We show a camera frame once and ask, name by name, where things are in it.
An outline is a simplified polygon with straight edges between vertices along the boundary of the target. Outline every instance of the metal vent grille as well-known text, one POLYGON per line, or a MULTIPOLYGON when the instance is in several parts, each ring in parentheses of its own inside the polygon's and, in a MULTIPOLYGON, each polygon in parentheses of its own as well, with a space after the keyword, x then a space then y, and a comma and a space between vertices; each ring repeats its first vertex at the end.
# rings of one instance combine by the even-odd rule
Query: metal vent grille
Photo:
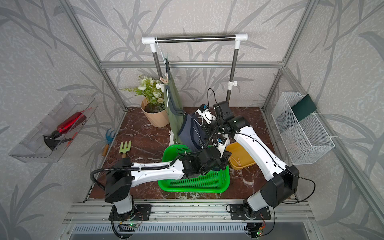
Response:
MULTIPOLYGON (((143 223, 134 233, 243 233, 244 226, 245 223, 143 223)), ((76 224, 72 232, 85 233, 112 233, 112 228, 108 223, 76 224)))

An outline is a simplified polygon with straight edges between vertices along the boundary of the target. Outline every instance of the garden fork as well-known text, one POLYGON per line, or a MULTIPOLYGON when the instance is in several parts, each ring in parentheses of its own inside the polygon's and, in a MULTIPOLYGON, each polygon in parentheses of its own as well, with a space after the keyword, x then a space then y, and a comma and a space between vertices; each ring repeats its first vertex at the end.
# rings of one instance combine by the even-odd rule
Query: garden fork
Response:
POLYGON ((120 151, 122 153, 122 158, 126 158, 127 157, 127 152, 131 149, 131 141, 129 141, 128 143, 128 147, 127 147, 127 141, 125 141, 125 144, 124 144, 124 148, 122 147, 122 144, 123 142, 121 142, 120 144, 120 151))
POLYGON ((105 157, 105 156, 107 155, 108 148, 109 148, 109 146, 111 145, 111 143, 112 143, 112 141, 113 141, 113 138, 115 137, 115 134, 116 134, 116 133, 114 133, 114 134, 112 135, 112 133, 113 133, 115 130, 109 132, 110 130, 111 130, 111 128, 108 129, 107 132, 105 133, 105 138, 107 139, 107 144, 106 144, 105 147, 104 147, 104 151, 103 151, 103 154, 102 154, 103 157, 105 157))

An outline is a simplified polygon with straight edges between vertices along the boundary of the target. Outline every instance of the brown marble surface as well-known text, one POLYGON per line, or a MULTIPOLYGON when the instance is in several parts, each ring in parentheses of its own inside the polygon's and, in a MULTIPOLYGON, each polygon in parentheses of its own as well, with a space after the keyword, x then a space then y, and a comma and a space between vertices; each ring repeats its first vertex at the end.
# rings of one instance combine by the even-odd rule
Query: brown marble surface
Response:
MULTIPOLYGON (((187 113, 192 113, 196 109, 184 108, 187 113)), ((235 116, 241 115, 248 119, 260 139, 274 151, 260 108, 231 109, 235 116)), ((169 125, 162 128, 152 126, 141 108, 129 108, 103 167, 112 167, 121 158, 120 143, 129 140, 132 141, 132 145, 127 156, 131 158, 132 162, 161 162, 163 152, 169 145, 169 130, 169 125)), ((232 169, 231 166, 229 169, 230 185, 221 194, 165 192, 159 187, 157 181, 133 187, 131 194, 136 199, 245 199, 266 183, 257 165, 239 171, 232 169)), ((101 174, 98 180, 105 184, 105 174, 101 174)), ((94 186, 89 198, 103 199, 104 191, 98 186, 94 186)))

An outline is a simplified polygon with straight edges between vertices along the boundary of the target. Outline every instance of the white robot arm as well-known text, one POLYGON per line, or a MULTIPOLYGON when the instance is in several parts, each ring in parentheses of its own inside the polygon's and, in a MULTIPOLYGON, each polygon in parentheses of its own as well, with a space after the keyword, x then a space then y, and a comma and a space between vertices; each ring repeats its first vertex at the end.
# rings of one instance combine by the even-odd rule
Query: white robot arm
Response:
POLYGON ((91 173, 92 181, 103 187, 93 175, 108 171, 104 188, 105 201, 113 203, 118 214, 128 213, 134 209, 132 196, 129 193, 130 187, 163 179, 194 178, 217 167, 225 169, 230 156, 230 153, 225 151, 225 147, 229 144, 228 135, 249 153, 267 180, 260 191, 244 200, 244 212, 249 219, 260 215, 258 213, 260 209, 267 206, 276 207, 296 192, 299 175, 297 168, 288 167, 281 161, 261 141, 247 120, 233 115, 226 101, 214 105, 216 117, 207 108, 200 108, 197 112, 206 121, 203 127, 208 135, 212 133, 212 129, 220 129, 220 133, 224 135, 216 140, 214 147, 207 147, 195 153, 185 153, 176 159, 170 159, 169 162, 142 164, 131 163, 129 158, 125 158, 113 168, 98 169, 91 173))

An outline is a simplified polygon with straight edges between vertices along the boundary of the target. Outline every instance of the wooden handle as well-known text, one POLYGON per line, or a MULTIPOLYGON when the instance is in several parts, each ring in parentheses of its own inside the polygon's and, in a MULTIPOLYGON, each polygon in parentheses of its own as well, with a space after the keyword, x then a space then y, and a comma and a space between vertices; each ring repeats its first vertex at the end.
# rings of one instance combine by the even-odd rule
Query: wooden handle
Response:
POLYGON ((104 151, 103 151, 103 154, 102 154, 103 157, 107 156, 108 148, 109 148, 109 144, 105 145, 104 151))

